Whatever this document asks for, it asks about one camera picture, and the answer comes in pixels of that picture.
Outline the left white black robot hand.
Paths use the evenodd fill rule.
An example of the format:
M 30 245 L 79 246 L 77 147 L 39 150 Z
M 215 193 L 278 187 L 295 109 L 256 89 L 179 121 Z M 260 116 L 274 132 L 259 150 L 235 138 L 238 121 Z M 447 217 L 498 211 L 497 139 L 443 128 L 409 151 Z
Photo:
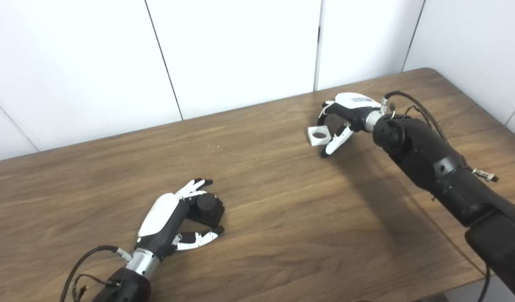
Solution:
M 197 178 L 175 193 L 158 197 L 142 222 L 134 249 L 150 252 L 162 261 L 174 252 L 196 249 L 214 241 L 224 232 L 220 222 L 225 207 L 219 197 L 203 190 L 211 184 L 213 180 Z M 185 220 L 210 230 L 180 232 Z

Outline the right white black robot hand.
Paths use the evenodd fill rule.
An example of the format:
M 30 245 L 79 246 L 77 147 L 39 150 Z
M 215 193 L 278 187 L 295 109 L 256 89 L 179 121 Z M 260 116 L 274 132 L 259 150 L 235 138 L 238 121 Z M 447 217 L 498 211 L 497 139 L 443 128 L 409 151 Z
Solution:
M 344 122 L 334 136 L 319 153 L 327 158 L 357 132 L 372 133 L 379 119 L 384 116 L 382 105 L 370 97 L 358 93 L 340 93 L 332 101 L 322 104 L 317 126 L 323 126 L 328 115 L 336 115 Z

